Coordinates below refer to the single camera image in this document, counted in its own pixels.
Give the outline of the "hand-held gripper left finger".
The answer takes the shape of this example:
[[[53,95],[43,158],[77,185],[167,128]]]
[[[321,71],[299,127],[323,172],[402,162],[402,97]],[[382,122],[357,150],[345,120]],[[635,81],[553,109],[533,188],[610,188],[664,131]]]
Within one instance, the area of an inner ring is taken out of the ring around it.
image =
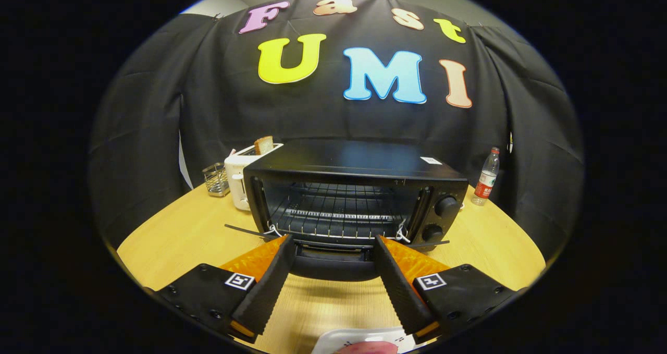
[[[290,235],[221,266],[198,264],[154,292],[177,313],[250,344],[264,333],[296,254]]]

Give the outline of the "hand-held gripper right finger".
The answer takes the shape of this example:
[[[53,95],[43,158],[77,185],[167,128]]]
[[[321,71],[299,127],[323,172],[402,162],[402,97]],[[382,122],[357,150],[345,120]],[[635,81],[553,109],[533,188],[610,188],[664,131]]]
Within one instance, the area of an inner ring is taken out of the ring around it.
[[[417,344],[455,337],[521,295],[471,264],[448,266],[382,236],[373,259],[403,331]]]

